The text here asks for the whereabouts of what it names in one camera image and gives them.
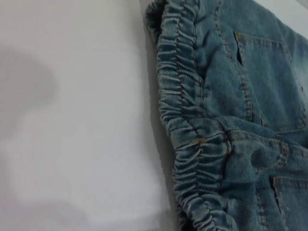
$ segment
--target white surface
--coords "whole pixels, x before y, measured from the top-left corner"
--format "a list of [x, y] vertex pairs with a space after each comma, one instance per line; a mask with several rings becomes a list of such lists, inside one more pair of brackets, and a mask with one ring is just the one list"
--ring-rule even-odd
[[[149, 2], [0, 0], [1, 231], [176, 229]], [[295, 0], [258, 2], [308, 37]]]

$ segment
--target denim jeans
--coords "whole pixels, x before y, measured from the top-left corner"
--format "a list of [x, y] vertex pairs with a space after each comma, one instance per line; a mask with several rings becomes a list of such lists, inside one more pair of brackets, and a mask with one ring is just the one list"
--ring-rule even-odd
[[252, 0], [156, 0], [146, 19], [180, 230], [308, 230], [308, 41]]

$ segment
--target shirred denim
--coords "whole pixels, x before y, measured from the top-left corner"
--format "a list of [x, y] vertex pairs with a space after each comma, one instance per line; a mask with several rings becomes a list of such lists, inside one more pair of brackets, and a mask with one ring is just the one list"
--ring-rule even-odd
[[180, 230], [308, 230], [308, 41], [252, 0], [156, 0]]

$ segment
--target light blue denim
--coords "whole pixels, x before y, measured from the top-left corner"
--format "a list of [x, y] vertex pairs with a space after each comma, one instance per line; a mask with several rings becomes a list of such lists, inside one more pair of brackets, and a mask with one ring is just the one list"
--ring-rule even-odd
[[146, 19], [180, 230], [307, 231], [308, 41], [252, 0], [156, 0]]

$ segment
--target pocket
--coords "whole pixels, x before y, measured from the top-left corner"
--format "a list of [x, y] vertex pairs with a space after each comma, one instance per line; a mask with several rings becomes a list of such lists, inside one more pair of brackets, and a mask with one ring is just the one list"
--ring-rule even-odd
[[261, 117], [276, 132], [306, 127], [303, 88], [297, 81], [285, 43], [235, 33], [238, 60], [245, 68]]
[[306, 231], [308, 227], [308, 179], [273, 177], [277, 204], [286, 231]]

